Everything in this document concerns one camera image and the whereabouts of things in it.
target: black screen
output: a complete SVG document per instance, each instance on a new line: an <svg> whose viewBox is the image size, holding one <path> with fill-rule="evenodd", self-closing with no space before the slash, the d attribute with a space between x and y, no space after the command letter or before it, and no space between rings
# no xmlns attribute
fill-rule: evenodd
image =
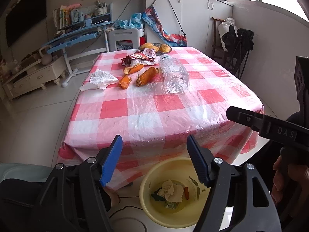
<svg viewBox="0 0 309 232"><path fill-rule="evenodd" d="M7 46L46 18L46 0L21 0L6 17Z"/></svg>

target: plastic bottle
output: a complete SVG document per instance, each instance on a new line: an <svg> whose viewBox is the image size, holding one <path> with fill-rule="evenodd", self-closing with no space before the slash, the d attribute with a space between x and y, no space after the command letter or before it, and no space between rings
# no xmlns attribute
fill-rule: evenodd
<svg viewBox="0 0 309 232"><path fill-rule="evenodd" d="M182 94L189 89L190 75L177 58L164 54L160 57L159 65L167 94Z"/></svg>

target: row of books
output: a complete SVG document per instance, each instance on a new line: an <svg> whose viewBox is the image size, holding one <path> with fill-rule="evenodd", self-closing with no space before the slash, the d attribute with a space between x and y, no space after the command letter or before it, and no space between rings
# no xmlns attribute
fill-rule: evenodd
<svg viewBox="0 0 309 232"><path fill-rule="evenodd" d="M53 10L53 19L57 30L78 22L79 10L66 10L66 6L62 5Z"/></svg>

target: black strap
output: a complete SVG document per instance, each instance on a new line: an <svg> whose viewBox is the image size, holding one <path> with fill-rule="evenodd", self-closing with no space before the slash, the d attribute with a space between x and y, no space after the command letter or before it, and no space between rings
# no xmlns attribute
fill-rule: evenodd
<svg viewBox="0 0 309 232"><path fill-rule="evenodd" d="M176 13L175 13L175 10L174 10L174 8L173 8L173 6L172 6L170 0L168 0L168 2L170 3L170 6L172 7L172 10L173 10L173 12L174 12L174 15L175 15L175 17L176 17L176 19L177 19L177 21L178 21L178 23L179 23L179 26L180 26L180 28L181 28L181 32L182 32L183 36L185 37L186 34L183 32L183 29L182 29L182 27L181 27L181 24L180 24L180 22L179 22L179 20L178 20L178 17L177 17L177 15L176 15Z"/></svg>

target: drawstring bag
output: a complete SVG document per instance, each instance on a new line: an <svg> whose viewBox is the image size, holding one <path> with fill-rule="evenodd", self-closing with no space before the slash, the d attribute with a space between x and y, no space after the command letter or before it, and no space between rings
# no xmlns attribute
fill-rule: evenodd
<svg viewBox="0 0 309 232"><path fill-rule="evenodd" d="M177 15L173 9L173 6L171 5L170 0L168 0L168 2L170 3L173 12L177 18L177 21L180 25L181 28L181 32L183 35L179 35L179 34L167 34L166 31L163 29L163 26L159 20L159 17L155 11L155 8L153 7L153 4L147 8L145 10L145 12L142 15L143 20L149 25L149 27L153 30L153 32L155 32L159 38L161 40L163 40L167 45L171 46L171 47L176 47L176 46L180 46L180 47L187 47L188 46L188 42L187 42L187 38L186 38L186 34L183 32L183 29L180 25L180 22L177 18Z"/></svg>

